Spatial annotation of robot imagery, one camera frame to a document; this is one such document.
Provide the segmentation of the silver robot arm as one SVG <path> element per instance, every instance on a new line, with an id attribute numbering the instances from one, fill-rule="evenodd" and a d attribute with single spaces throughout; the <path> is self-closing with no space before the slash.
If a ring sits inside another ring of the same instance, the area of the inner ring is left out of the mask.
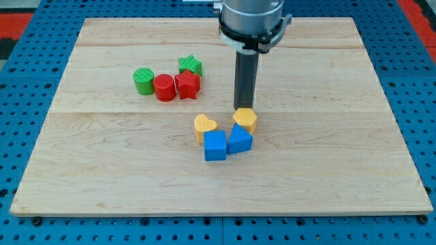
<path id="1" fill-rule="evenodd" d="M 216 0 L 222 41 L 245 54 L 266 54 L 283 38 L 293 16 L 283 13 L 283 0 Z"/>

